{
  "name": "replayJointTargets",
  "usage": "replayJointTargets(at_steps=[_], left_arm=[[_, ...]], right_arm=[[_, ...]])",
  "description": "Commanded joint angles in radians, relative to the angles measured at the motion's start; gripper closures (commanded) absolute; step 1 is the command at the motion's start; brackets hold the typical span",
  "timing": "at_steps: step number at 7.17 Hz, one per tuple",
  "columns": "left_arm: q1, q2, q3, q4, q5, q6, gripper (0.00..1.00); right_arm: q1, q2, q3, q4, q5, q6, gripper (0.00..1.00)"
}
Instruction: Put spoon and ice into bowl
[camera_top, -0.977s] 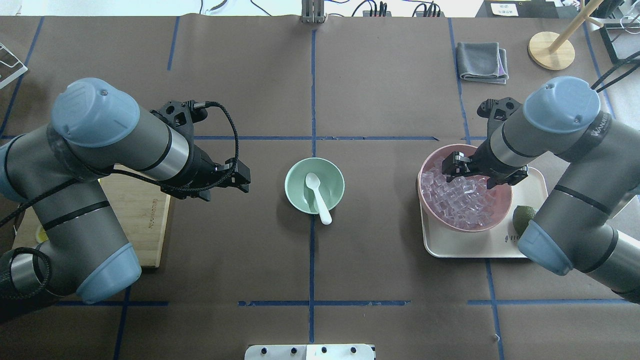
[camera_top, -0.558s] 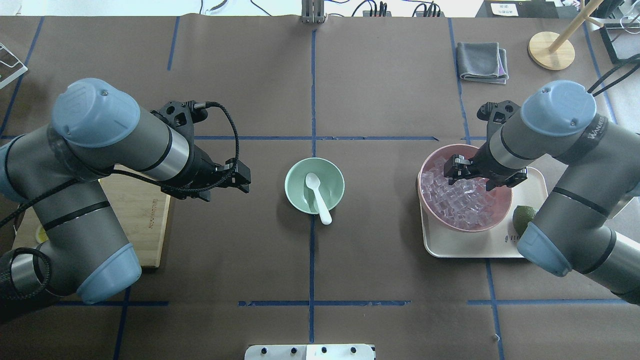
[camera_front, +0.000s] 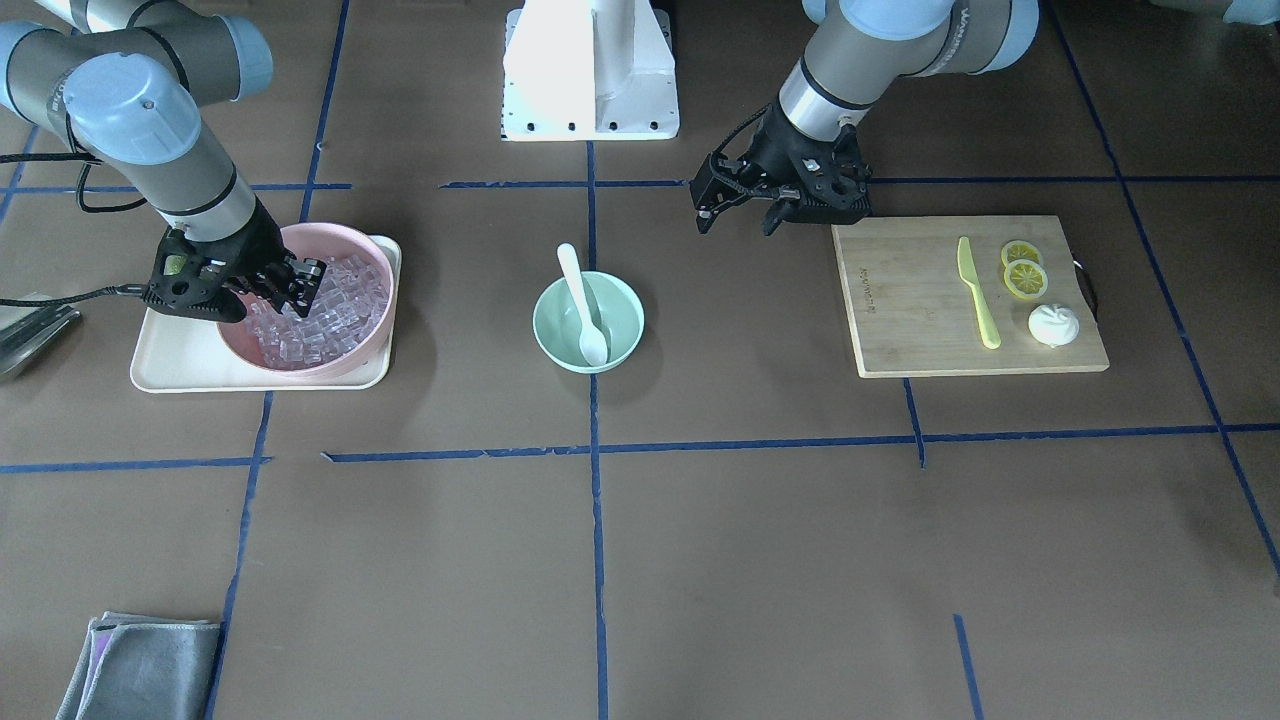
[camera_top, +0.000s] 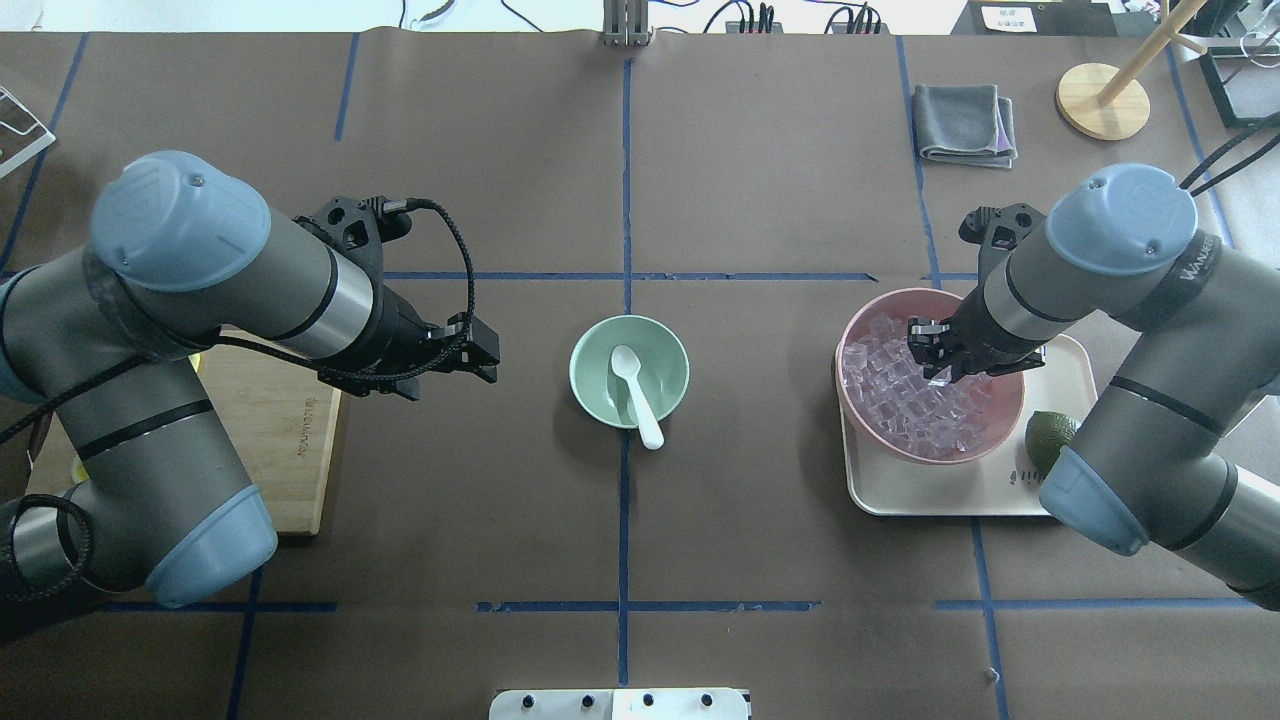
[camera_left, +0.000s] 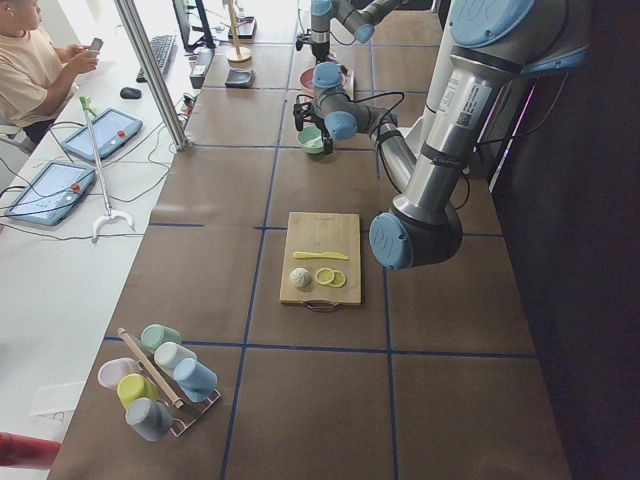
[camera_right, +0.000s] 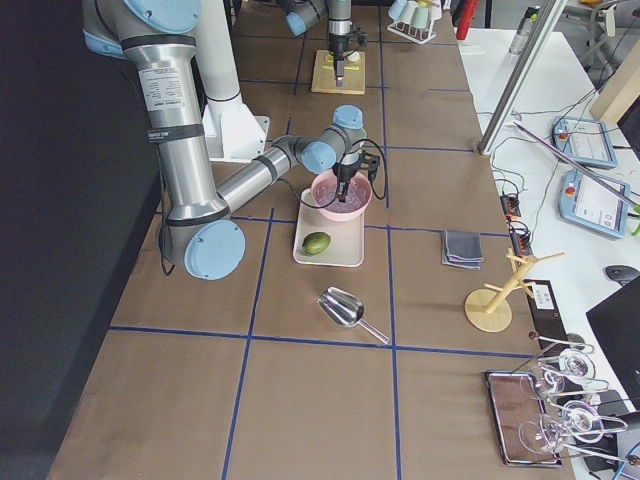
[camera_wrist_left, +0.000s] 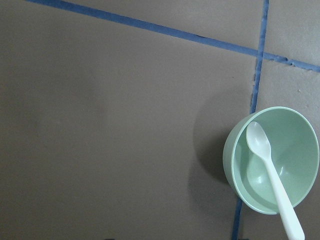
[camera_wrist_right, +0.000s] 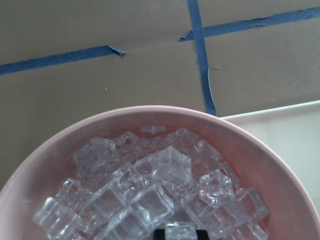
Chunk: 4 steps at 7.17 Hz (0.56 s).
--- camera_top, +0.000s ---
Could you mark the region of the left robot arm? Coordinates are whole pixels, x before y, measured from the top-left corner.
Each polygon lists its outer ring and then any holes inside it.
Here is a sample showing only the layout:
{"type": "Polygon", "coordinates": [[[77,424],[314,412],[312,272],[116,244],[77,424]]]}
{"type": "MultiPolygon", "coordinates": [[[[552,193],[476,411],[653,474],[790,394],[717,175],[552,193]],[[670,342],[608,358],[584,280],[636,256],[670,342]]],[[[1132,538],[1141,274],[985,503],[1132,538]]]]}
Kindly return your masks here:
{"type": "Polygon", "coordinates": [[[384,281],[383,246],[429,199],[337,197],[288,217],[191,152],[128,164],[84,246],[3,284],[3,393],[58,416],[87,479],[3,505],[3,641],[146,589],[206,600],[278,547],[191,361],[218,345],[315,372],[344,393],[415,400],[428,372],[497,380],[474,304],[425,322],[384,281]]]}

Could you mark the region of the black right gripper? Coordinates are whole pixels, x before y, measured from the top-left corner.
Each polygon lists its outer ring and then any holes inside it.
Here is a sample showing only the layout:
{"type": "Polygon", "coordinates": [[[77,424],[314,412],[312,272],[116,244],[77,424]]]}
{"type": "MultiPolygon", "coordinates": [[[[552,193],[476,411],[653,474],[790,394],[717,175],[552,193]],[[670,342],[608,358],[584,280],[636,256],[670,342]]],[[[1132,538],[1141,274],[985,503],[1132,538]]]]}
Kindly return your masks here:
{"type": "Polygon", "coordinates": [[[933,386],[952,386],[965,375],[998,377],[1044,365],[1041,347],[1004,329],[982,299],[964,299],[943,320],[909,316],[906,342],[922,375],[933,386]]]}

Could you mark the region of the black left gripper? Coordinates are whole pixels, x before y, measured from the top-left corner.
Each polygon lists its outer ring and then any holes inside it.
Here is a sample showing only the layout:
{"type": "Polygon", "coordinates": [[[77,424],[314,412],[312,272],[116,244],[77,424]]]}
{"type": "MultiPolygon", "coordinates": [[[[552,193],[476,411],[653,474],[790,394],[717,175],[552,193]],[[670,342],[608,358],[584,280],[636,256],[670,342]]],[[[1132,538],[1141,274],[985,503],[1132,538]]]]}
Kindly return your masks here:
{"type": "Polygon", "coordinates": [[[426,323],[411,304],[381,284],[366,327],[348,348],[317,361],[317,379],[357,397],[376,391],[416,401],[420,388],[415,378],[357,380],[340,373],[389,375],[426,363],[428,372],[465,372],[495,384],[500,364],[499,336],[474,316],[451,316],[444,325],[426,323]]]}

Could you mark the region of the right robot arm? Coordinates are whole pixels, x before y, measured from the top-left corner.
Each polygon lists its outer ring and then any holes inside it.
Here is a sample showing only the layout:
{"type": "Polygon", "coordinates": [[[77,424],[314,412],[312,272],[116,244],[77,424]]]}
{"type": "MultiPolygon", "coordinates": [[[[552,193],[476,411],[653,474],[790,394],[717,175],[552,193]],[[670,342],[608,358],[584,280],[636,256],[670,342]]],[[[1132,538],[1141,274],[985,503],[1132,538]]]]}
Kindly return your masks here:
{"type": "Polygon", "coordinates": [[[1004,375],[1092,313],[1138,341],[1055,460],[1041,506],[1096,544],[1155,543],[1252,603],[1279,601],[1277,486],[1216,454],[1277,393],[1277,270],[1201,229],[1156,167],[1092,173],[945,319],[913,318],[925,378],[1004,375]]]}

